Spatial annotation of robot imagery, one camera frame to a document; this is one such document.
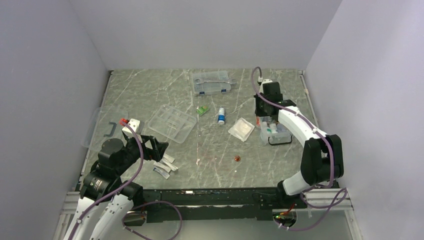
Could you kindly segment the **small white pill bottle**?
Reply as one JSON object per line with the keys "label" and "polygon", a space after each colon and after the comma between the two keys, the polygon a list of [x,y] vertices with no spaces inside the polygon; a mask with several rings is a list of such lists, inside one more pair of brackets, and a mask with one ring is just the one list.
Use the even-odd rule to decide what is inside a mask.
{"label": "small white pill bottle", "polygon": [[269,129],[268,123],[266,121],[261,122],[260,126],[261,126],[261,131],[264,134],[267,134],[269,132],[270,129]]}

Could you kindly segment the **clear first aid box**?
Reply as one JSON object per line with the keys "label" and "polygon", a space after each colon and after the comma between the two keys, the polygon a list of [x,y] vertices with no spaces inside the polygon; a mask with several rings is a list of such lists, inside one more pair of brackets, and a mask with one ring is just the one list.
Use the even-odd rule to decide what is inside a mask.
{"label": "clear first aid box", "polygon": [[256,126],[260,129],[259,137],[263,145],[280,146],[293,142],[291,132],[271,116],[257,116]]}

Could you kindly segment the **white gauze pad packet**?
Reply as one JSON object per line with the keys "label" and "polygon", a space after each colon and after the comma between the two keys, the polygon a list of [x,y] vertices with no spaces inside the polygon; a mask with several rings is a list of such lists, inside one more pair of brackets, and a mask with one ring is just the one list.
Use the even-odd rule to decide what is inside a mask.
{"label": "white gauze pad packet", "polygon": [[233,137],[241,140],[242,142],[245,142],[253,130],[255,129],[255,126],[245,120],[243,117],[239,118],[235,124],[228,130],[228,133],[232,135]]}

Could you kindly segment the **white bottle blue label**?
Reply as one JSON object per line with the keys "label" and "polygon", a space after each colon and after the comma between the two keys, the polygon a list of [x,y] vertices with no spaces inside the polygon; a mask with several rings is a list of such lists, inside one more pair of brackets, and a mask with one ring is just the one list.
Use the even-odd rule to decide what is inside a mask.
{"label": "white bottle blue label", "polygon": [[224,125],[226,122],[226,117],[225,117],[225,109],[223,107],[220,107],[218,110],[218,119],[217,119],[217,123],[219,125]]}

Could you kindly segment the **small green box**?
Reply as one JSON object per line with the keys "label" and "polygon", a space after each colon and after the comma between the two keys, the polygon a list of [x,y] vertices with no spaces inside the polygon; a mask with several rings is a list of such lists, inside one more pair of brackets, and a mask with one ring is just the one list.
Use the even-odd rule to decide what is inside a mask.
{"label": "small green box", "polygon": [[206,106],[206,105],[202,105],[202,106],[198,106],[197,108],[196,108],[196,113],[199,115],[199,116],[203,116],[205,113],[207,113],[209,111],[209,107],[208,106]]}

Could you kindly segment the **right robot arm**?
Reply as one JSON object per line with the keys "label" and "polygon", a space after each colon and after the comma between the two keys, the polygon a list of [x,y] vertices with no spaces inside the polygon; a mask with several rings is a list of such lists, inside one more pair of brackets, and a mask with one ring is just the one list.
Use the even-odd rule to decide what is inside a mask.
{"label": "right robot arm", "polygon": [[280,207],[289,207],[295,195],[313,186],[324,182],[332,186],[344,175],[341,138],[311,123],[292,100],[283,98],[278,82],[263,80],[254,98],[255,114],[283,125],[303,147],[299,171],[277,185],[275,200]]}

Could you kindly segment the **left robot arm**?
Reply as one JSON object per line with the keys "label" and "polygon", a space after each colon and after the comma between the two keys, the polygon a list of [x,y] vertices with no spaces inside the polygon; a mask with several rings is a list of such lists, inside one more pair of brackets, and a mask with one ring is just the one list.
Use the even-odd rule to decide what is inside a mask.
{"label": "left robot arm", "polygon": [[84,178],[74,217],[64,236],[66,240],[105,240],[129,210],[145,202],[143,187],[122,174],[137,160],[159,162],[169,146],[154,136],[140,140],[126,137],[105,140],[98,159]]}

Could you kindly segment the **white sachet top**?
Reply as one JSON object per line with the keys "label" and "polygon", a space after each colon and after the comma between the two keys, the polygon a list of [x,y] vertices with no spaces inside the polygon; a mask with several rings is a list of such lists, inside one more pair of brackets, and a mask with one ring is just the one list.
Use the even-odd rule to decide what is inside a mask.
{"label": "white sachet top", "polygon": [[172,156],[170,156],[170,155],[168,155],[168,154],[164,154],[163,155],[163,158],[166,160],[166,161],[168,161],[169,163],[173,163],[174,161],[175,161],[175,158],[174,157],[172,157]]}

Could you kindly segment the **blue printed sachet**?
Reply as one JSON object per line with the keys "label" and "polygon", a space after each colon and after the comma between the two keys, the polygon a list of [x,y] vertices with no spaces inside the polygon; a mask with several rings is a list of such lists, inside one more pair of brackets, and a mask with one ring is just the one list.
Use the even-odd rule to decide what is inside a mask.
{"label": "blue printed sachet", "polygon": [[154,167],[153,171],[157,172],[158,174],[160,174],[162,177],[164,177],[166,180],[170,177],[170,174],[168,172],[166,172],[165,170],[158,168],[158,167]]}

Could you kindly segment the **clear divided organizer tray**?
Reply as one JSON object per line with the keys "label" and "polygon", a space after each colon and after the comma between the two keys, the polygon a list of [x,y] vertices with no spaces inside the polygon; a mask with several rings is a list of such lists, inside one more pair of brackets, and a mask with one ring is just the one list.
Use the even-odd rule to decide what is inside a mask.
{"label": "clear divided organizer tray", "polygon": [[170,105],[162,105],[148,121],[148,128],[182,144],[197,123],[197,118]]}

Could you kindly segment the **clear screw box blue latches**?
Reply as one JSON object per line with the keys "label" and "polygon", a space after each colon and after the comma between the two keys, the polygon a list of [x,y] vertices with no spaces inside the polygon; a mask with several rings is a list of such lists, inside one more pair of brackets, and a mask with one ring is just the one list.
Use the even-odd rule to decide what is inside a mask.
{"label": "clear screw box blue latches", "polygon": [[226,70],[192,73],[191,78],[198,96],[228,93],[233,83]]}

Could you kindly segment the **black base frame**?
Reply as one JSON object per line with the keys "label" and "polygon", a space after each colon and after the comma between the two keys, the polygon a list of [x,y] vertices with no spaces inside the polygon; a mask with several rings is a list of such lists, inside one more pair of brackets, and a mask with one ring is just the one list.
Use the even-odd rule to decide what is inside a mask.
{"label": "black base frame", "polygon": [[299,195],[284,196],[276,187],[143,189],[130,183],[120,190],[133,203],[125,221],[141,225],[182,220],[256,219],[268,221],[277,210],[305,209]]}

